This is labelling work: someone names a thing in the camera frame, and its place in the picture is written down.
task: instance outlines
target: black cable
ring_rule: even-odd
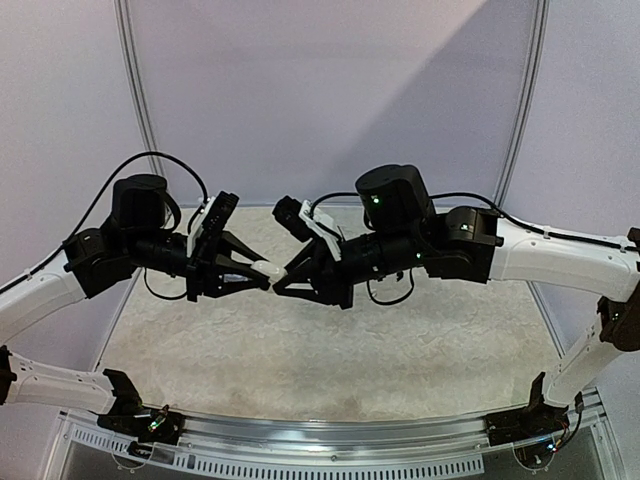
[[[316,207],[318,205],[320,205],[322,202],[324,202],[325,200],[329,200],[330,198],[336,198],[336,197],[359,197],[359,196],[360,195],[357,194],[356,192],[333,192],[333,193],[327,193],[326,195],[323,195],[320,198],[316,199],[311,204],[311,208],[309,209],[309,218],[311,220],[313,220],[313,214],[316,211]],[[320,222],[317,222],[316,225],[318,225],[325,232],[330,233],[331,235],[336,237],[338,240],[344,240],[344,238],[338,232],[336,232],[334,230],[331,230],[326,225],[323,225]]]
[[[191,218],[189,219],[189,223],[187,223],[187,233],[191,233],[191,228],[193,227],[193,222],[198,217],[198,215],[200,215],[200,213],[202,213],[204,211],[203,209],[204,209],[204,203],[202,205],[200,205],[198,208],[196,208],[195,212],[193,212],[193,215],[191,215]]]
[[[149,286],[149,281],[147,280],[147,269],[144,269],[144,275],[142,276],[142,278],[144,279],[144,285],[145,287],[147,287],[147,290],[149,290],[149,293],[151,295],[153,295],[156,298],[159,298],[161,300],[168,300],[168,301],[174,301],[174,300],[182,300],[183,298],[185,298],[187,296],[187,292],[184,292],[181,295],[176,295],[175,297],[167,297],[166,295],[160,295],[159,293],[156,293],[153,291],[153,289]]]
[[[573,429],[573,432],[571,432],[571,435],[569,435],[569,438],[567,438],[566,441],[563,441],[560,445],[558,445],[556,452],[559,452],[560,450],[562,450],[571,440],[573,440],[573,437],[576,436],[576,433],[578,433],[578,430],[580,429],[581,423],[582,423],[582,412],[578,413],[578,421],[576,422],[576,426]]]
[[[383,302],[381,300],[376,300],[376,298],[373,296],[373,292],[371,291],[371,280],[367,280],[367,293],[369,294],[369,298],[371,299],[371,301],[373,303],[375,303],[376,305],[382,305],[383,307],[390,307],[392,305],[397,305],[397,304],[399,304],[401,302],[404,302],[413,293],[413,290],[414,290],[414,288],[416,286],[416,284],[415,284],[415,282],[413,280],[413,268],[409,269],[409,283],[411,284],[411,288],[409,289],[409,291],[407,293],[405,293],[400,298],[396,298],[395,300],[389,300],[388,302]]]
[[[545,232],[542,228],[536,227],[535,225],[529,225],[528,223],[521,222],[517,218],[512,217],[507,212],[505,212],[502,208],[498,207],[494,202],[492,202],[486,197],[483,197],[482,195],[478,195],[477,193],[452,192],[452,193],[440,193],[438,195],[431,195],[432,200],[437,200],[439,198],[450,198],[450,197],[468,197],[468,198],[475,198],[476,200],[480,200],[481,202],[484,202],[487,205],[489,205],[493,210],[498,212],[500,215],[502,215],[504,218],[506,218],[508,221],[510,221],[514,225],[520,228],[523,228],[525,230],[530,230],[533,233],[537,233],[539,235],[548,235],[551,238],[557,238],[559,240],[569,240],[573,242],[588,243],[590,245],[598,245],[600,247],[615,248],[616,250],[624,249],[628,252],[640,252],[640,248],[638,247],[623,247],[622,245],[619,245],[617,243],[607,242],[606,240],[599,240],[597,238],[581,237],[579,235],[569,235],[566,233],[559,233],[559,232],[553,232],[553,231]]]
[[[173,163],[175,163],[176,165],[179,165],[180,167],[184,168],[189,174],[191,174],[191,176],[196,180],[196,182],[198,182],[198,185],[200,185],[200,189],[202,190],[202,196],[203,198],[206,200],[207,198],[209,198],[209,194],[207,193],[207,187],[204,184],[204,182],[202,181],[202,179],[200,178],[200,176],[186,163],[184,163],[182,160],[177,159],[176,157],[174,157],[173,155],[169,155],[168,153],[162,153],[162,152],[155,152],[155,151],[148,151],[148,152],[140,152],[132,157],[129,157],[128,159],[126,159],[124,162],[122,162],[120,164],[120,166],[118,168],[116,168],[113,173],[109,176],[109,178],[107,179],[107,181],[104,183],[104,185],[102,186],[102,188],[98,191],[98,194],[96,195],[96,197],[93,199],[93,202],[91,202],[91,204],[89,205],[89,208],[87,209],[87,211],[85,212],[85,214],[82,216],[82,218],[80,219],[80,221],[78,222],[78,224],[76,225],[76,227],[71,231],[71,233],[69,234],[69,236],[65,239],[65,242],[70,240],[71,237],[73,237],[76,233],[78,233],[78,231],[80,230],[80,228],[82,227],[82,225],[84,224],[84,222],[87,220],[87,218],[89,217],[89,215],[91,214],[91,212],[93,211],[93,209],[95,208],[96,204],[98,203],[98,201],[100,200],[100,197],[102,197],[102,194],[105,192],[105,190],[107,189],[107,187],[109,186],[109,184],[113,181],[113,179],[125,168],[127,167],[129,164],[133,163],[134,161],[138,160],[139,158],[143,158],[143,157],[161,157],[161,158],[165,158]],[[3,287],[0,288],[0,295],[2,295],[3,293],[11,290],[13,287],[15,287],[16,285],[19,285],[20,283],[24,282],[25,280],[27,280],[29,278],[29,276],[31,275],[35,275],[36,273],[38,273],[40,270],[42,270],[44,267],[46,267],[47,265],[49,265],[51,263],[51,261],[56,258],[56,256],[62,252],[63,247],[62,245],[59,246],[58,248],[56,248],[56,250],[49,255],[47,258],[45,258],[40,264],[36,265],[33,270],[31,270],[29,272],[29,274],[24,274],[19,276],[18,278],[14,279],[13,281],[7,283],[6,285],[4,285]]]

